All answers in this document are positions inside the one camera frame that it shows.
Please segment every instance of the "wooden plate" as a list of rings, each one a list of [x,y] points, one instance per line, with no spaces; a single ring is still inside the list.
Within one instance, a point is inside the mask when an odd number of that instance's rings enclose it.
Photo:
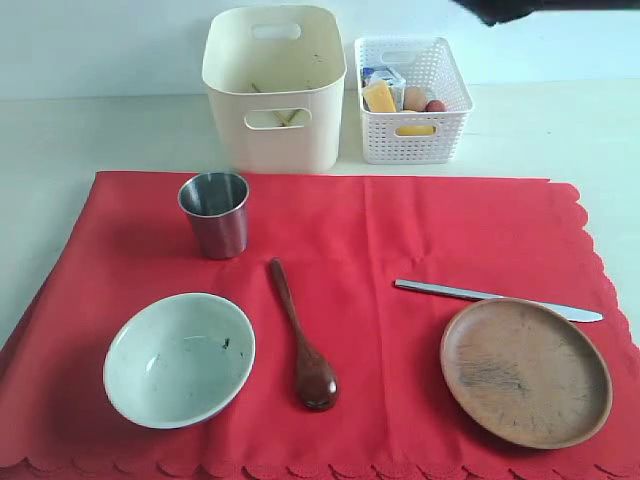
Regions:
[[[462,408],[519,445],[583,442],[611,410],[611,377],[591,341],[564,317],[524,300],[484,300],[462,310],[444,332],[440,362]]]

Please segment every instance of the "butter knife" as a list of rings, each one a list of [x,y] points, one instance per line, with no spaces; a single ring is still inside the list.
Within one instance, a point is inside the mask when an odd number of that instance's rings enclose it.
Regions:
[[[396,280],[395,286],[405,290],[413,290],[423,293],[435,293],[436,295],[445,295],[448,297],[464,298],[466,300],[486,300],[488,298],[509,298],[503,295],[493,293],[475,292],[473,290],[465,290],[463,288],[446,287],[444,285],[436,285],[433,283],[412,282],[411,280]],[[602,320],[602,314],[584,310],[582,308],[569,307],[567,305],[558,305],[556,303],[536,302],[527,300],[528,302],[537,303],[543,307],[547,307],[556,313],[559,313],[567,320],[573,322],[597,322]]]

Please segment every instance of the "table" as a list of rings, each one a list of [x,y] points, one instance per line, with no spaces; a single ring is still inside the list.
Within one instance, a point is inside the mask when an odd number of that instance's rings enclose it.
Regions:
[[[640,343],[640,79],[471,86],[454,162],[363,161],[355,92],[344,102],[344,175],[544,177],[573,183],[587,230]],[[99,170],[226,165],[205,96],[0,102],[0,344],[55,265]]]

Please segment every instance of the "metal cup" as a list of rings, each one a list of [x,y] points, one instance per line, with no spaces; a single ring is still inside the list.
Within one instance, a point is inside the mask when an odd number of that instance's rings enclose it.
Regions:
[[[247,248],[249,184],[240,175],[201,173],[178,192],[178,203],[205,257],[222,260]]]

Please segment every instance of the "white basket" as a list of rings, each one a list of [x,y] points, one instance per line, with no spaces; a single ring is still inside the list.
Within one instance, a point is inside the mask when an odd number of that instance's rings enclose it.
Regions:
[[[455,152],[464,122],[473,108],[449,44],[443,38],[361,38],[356,65],[364,157],[369,163],[446,163]],[[443,113],[373,113],[364,108],[362,68],[388,65],[407,81],[444,102]],[[431,135],[399,136],[407,125],[435,127]]]
[[[335,17],[323,8],[258,6],[216,16],[202,78],[231,165],[260,173],[330,168],[346,70]]]

